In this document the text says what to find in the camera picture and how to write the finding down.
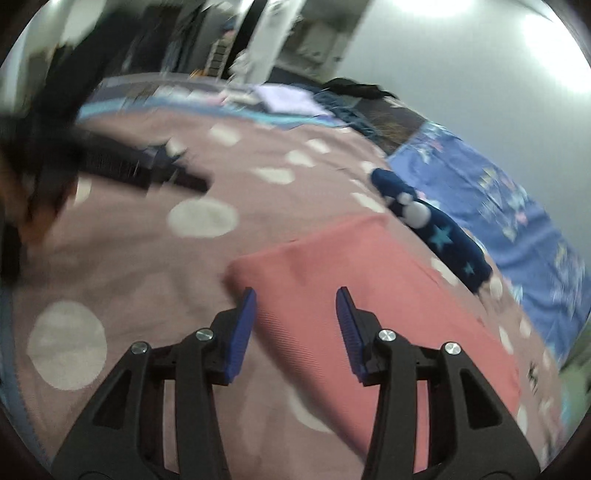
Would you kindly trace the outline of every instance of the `navy star-patterned cloth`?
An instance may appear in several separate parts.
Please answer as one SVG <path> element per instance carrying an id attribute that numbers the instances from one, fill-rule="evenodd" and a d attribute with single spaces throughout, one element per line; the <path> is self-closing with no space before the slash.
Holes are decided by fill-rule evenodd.
<path id="1" fill-rule="evenodd" d="M 492 275 L 482 250 L 447 214 L 421 200 L 394 172 L 377 168 L 371 181 L 400 218 L 472 292 Z"/>

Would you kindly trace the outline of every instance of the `white polka dot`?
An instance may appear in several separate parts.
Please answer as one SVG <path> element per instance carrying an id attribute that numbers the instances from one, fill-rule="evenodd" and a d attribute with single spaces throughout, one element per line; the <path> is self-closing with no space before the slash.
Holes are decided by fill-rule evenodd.
<path id="1" fill-rule="evenodd" d="M 491 284 L 489 286 L 491 289 L 491 296 L 495 300 L 500 300 L 503 296 L 503 282 L 499 277 L 496 275 L 491 278 Z"/>
<path id="2" fill-rule="evenodd" d="M 300 165 L 302 167 L 315 167 L 316 163 L 308 155 L 299 151 L 292 150 L 286 156 L 285 159 L 292 165 Z"/>
<path id="3" fill-rule="evenodd" d="M 325 154 L 330 152 L 330 147 L 326 144 L 324 140 L 320 138 L 313 138 L 312 140 L 308 140 L 306 142 L 312 150 L 316 150 L 318 153 Z"/>
<path id="4" fill-rule="evenodd" d="M 372 173 L 376 168 L 377 166 L 374 163 L 371 163 L 370 161 L 361 162 L 361 170 L 363 170 L 367 175 Z"/>
<path id="5" fill-rule="evenodd" d="M 546 370 L 550 370 L 552 366 L 552 355 L 548 353 L 548 350 L 544 350 L 544 354 L 542 355 L 542 364 Z"/>
<path id="6" fill-rule="evenodd" d="M 105 366 L 105 329 L 81 303 L 58 301 L 37 318 L 27 355 L 52 387 L 79 390 L 90 385 Z"/>
<path id="7" fill-rule="evenodd" d="M 436 257 L 431 257 L 431 267 L 440 273 L 441 277 L 454 287 L 459 283 L 458 278 L 449 267 Z"/>
<path id="8" fill-rule="evenodd" d="M 352 193 L 351 195 L 363 207 L 366 207 L 366 208 L 373 210 L 374 212 L 377 212 L 377 213 L 384 213 L 386 211 L 385 206 L 376 202 L 373 198 L 368 197 L 364 193 Z"/>
<path id="9" fill-rule="evenodd" d="M 402 192 L 396 197 L 400 205 L 409 205 L 413 201 L 413 196 L 408 192 Z"/>
<path id="10" fill-rule="evenodd" d="M 169 157 L 176 157 L 182 155 L 187 151 L 187 146 L 176 138 L 171 138 L 166 142 L 166 153 Z"/>
<path id="11" fill-rule="evenodd" d="M 278 185 L 289 185 L 296 179 L 296 176 L 289 168 L 263 167 L 253 168 L 251 171 L 259 178 Z"/>
<path id="12" fill-rule="evenodd" d="M 351 181 L 351 183 L 353 185 L 355 185 L 356 187 L 359 187 L 362 190 L 369 190 L 367 188 L 367 185 L 365 183 L 363 183 L 362 181 L 359 181 L 359 180 L 356 180 L 356 179 L 351 179 L 350 181 Z"/>
<path id="13" fill-rule="evenodd" d="M 288 396 L 291 412 L 300 423 L 304 424 L 309 429 L 316 430 L 317 432 L 334 433 L 326 423 L 320 420 L 308 407 L 306 407 L 302 396 L 295 388 L 289 388 Z"/>
<path id="14" fill-rule="evenodd" d="M 523 405 L 519 406 L 519 410 L 517 411 L 517 425 L 519 425 L 519 429 L 523 433 L 523 435 L 527 435 L 527 428 L 528 428 L 528 421 L 527 421 L 527 410 Z"/>
<path id="15" fill-rule="evenodd" d="M 209 137 L 225 147 L 233 147 L 242 139 L 239 132 L 222 124 L 211 127 Z"/>
<path id="16" fill-rule="evenodd" d="M 410 228 L 424 228 L 431 220 L 431 210 L 427 205 L 412 202 L 402 209 L 402 221 Z"/>
<path id="17" fill-rule="evenodd" d="M 529 338 L 531 336 L 531 323 L 525 317 L 521 318 L 519 332 L 523 338 Z"/>
<path id="18" fill-rule="evenodd" d="M 170 211 L 168 226 L 181 237 L 216 238 L 236 229 L 238 212 L 211 197 L 189 199 Z"/>
<path id="19" fill-rule="evenodd" d="M 78 179 L 78 188 L 76 196 L 70 201 L 70 206 L 80 205 L 85 202 L 90 196 L 92 190 L 92 181 L 90 179 Z"/>
<path id="20" fill-rule="evenodd" d="M 499 336 L 501 337 L 501 343 L 503 344 L 503 347 L 505 347 L 507 353 L 513 355 L 513 345 L 511 344 L 511 340 L 509 340 L 507 330 L 503 327 L 499 327 Z"/>
<path id="21" fill-rule="evenodd" d="M 273 124 L 264 124 L 264 123 L 255 123 L 257 128 L 261 128 L 262 130 L 273 130 L 275 125 Z"/>

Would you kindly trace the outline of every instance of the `white wall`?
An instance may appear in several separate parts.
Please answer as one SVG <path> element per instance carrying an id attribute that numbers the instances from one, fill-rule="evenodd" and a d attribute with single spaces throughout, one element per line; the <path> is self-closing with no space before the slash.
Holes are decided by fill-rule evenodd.
<path id="1" fill-rule="evenodd" d="M 95 27 L 107 0 L 76 0 L 66 21 L 61 43 L 77 45 Z"/>
<path id="2" fill-rule="evenodd" d="M 531 8 L 534 12 L 537 12 L 540 15 L 543 15 L 546 18 L 549 18 L 551 20 L 555 20 L 556 18 L 558 18 L 557 15 L 554 13 L 554 10 L 552 10 L 546 3 L 544 3 L 541 0 L 515 0 L 515 1 L 526 5 L 527 7 Z"/>
<path id="3" fill-rule="evenodd" d="M 429 18 L 374 0 L 338 75 L 379 83 L 487 155 L 591 264 L 591 92 L 570 90 L 532 55 L 522 30 L 532 14 L 475 0 Z"/>
<path id="4" fill-rule="evenodd" d="M 293 22 L 306 0 L 281 0 L 281 2 L 283 3 L 281 13 L 270 15 L 269 7 L 272 1 L 269 0 L 248 44 L 253 62 L 249 75 L 249 81 L 252 83 L 263 83 L 269 78 Z"/>
<path id="5" fill-rule="evenodd" d="M 50 0 L 31 19 L 2 67 L 2 104 L 15 109 L 22 105 L 29 56 L 51 52 L 59 44 L 74 0 Z"/>

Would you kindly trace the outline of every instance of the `black cloth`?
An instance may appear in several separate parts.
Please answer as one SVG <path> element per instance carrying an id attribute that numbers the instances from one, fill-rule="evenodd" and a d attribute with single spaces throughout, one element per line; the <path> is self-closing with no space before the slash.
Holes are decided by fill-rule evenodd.
<path id="1" fill-rule="evenodd" d="M 354 80 L 345 78 L 332 79 L 331 81 L 326 82 L 322 88 L 336 93 L 337 95 L 348 95 L 351 97 L 365 98 L 367 100 L 379 100 L 384 97 L 398 98 L 393 93 L 382 90 L 379 85 L 357 83 Z"/>

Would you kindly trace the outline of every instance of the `blue gripper pad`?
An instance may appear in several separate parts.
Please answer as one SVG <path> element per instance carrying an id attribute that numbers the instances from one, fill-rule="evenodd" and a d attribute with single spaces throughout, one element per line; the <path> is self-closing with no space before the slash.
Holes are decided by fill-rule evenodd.
<path id="1" fill-rule="evenodd" d="M 226 351 L 226 380 L 231 383 L 240 373 L 248 339 L 251 337 L 252 327 L 256 320 L 256 292 L 247 288 L 242 298 L 242 305 L 238 311 L 238 318 Z"/>
<path id="2" fill-rule="evenodd" d="M 345 348 L 349 355 L 351 370 L 361 383 L 367 379 L 368 370 L 363 361 L 363 339 L 356 322 L 356 311 L 349 290 L 342 287 L 336 294 L 336 314 Z"/>

